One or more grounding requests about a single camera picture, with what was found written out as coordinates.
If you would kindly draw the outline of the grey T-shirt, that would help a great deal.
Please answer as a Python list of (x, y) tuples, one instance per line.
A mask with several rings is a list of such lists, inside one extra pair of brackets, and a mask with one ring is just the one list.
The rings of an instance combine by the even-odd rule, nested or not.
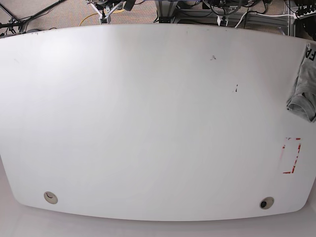
[(288, 111), (308, 122), (316, 121), (316, 45), (314, 43), (305, 46), (286, 106)]

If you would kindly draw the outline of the red tape rectangle marking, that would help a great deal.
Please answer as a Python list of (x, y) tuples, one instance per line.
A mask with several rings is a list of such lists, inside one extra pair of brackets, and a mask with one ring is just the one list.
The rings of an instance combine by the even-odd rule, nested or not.
[(282, 174), (294, 173), (302, 145), (301, 138), (286, 137), (280, 156), (280, 170)]

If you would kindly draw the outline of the black tripod legs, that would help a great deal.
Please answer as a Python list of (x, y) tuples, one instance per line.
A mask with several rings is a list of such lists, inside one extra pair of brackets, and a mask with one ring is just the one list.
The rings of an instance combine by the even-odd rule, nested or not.
[(6, 8), (3, 4), (0, 4), (0, 9), (5, 12), (9, 16), (8, 23), (1, 23), (0, 24), (0, 30), (5, 29), (5, 31), (0, 33), (0, 37), (4, 38), (6, 36), (12, 35), (18, 35), (18, 34), (24, 34), (27, 31), (27, 27), (30, 22), (47, 15), (54, 7), (60, 5), (61, 3), (64, 3), (65, 0), (58, 0), (54, 2), (53, 4), (49, 5), (48, 7), (40, 10), (39, 12), (27, 16), (18, 18), (16, 17), (8, 8)]

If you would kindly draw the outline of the white power strip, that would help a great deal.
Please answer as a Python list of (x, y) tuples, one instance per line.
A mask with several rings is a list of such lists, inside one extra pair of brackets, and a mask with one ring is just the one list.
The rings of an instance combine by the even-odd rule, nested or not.
[(294, 13), (295, 19), (303, 19), (311, 16), (316, 15), (316, 5), (306, 5), (306, 6), (300, 6)]

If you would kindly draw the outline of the aluminium frame rail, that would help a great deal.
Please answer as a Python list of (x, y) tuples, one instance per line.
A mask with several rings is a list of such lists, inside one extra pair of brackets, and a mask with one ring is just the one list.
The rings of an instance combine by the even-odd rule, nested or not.
[[(254, 12), (237, 12), (226, 16), (229, 26), (237, 26), (241, 23), (263, 25), (272, 27), (287, 27), (291, 23), (290, 16), (268, 16)], [(217, 15), (211, 11), (177, 9), (170, 16), (159, 16), (157, 22), (178, 24), (181, 21), (188, 21), (192, 24), (217, 25)]]

